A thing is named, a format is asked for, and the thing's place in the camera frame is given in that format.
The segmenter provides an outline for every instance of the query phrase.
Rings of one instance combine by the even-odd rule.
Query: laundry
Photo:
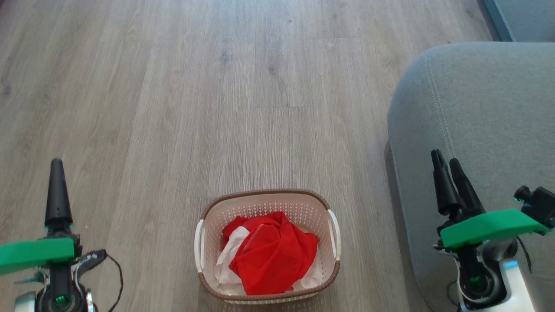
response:
[[[319,285],[318,237],[304,233],[282,212],[237,217],[223,230],[224,250],[214,275],[230,294],[280,294]]]

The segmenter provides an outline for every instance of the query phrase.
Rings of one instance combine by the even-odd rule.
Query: wooden floor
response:
[[[116,311],[259,311],[201,288],[195,225],[220,195],[305,188],[337,214],[341,271],[267,311],[426,311],[397,235],[386,113],[424,50],[491,40],[475,0],[0,3],[0,243],[44,235],[62,157],[74,231],[123,266]],[[0,278],[1,311],[39,288],[13,286],[22,276]],[[84,280],[107,311],[115,266]]]

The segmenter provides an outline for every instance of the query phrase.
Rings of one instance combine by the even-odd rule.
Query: laundry basket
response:
[[[222,230],[235,217],[252,218],[283,212],[301,229],[319,238],[317,261],[322,271],[320,284],[314,288],[274,295],[229,295],[219,290],[214,266],[222,247]],[[232,304],[272,304],[312,297],[327,288],[339,272],[341,234],[335,214],[318,194],[307,190],[261,190],[218,198],[204,210],[196,226],[195,263],[200,283],[207,291]]]

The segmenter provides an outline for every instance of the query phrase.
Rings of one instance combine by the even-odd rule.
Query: white basket handle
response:
[[[196,225],[195,231],[195,265],[198,273],[202,273],[204,268],[204,220],[200,220]]]
[[[333,211],[331,211],[331,209],[329,209],[327,211],[327,213],[330,214],[330,234],[332,237],[332,247],[334,250],[334,256],[335,256],[335,260],[339,261],[339,258],[341,258],[341,232],[339,231],[339,222],[337,222],[337,218],[335,217],[335,214]]]

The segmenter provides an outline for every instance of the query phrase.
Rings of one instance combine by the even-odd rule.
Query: white cloth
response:
[[[214,268],[214,277],[219,284],[221,293],[228,295],[245,295],[241,278],[237,276],[230,268],[229,264],[235,258],[235,254],[245,238],[249,235],[249,231],[244,227],[238,227],[229,236],[229,241],[222,250],[216,267]],[[316,257],[305,276],[293,284],[293,291],[314,288],[320,285],[322,281],[322,266],[319,265],[320,252],[316,250]]]

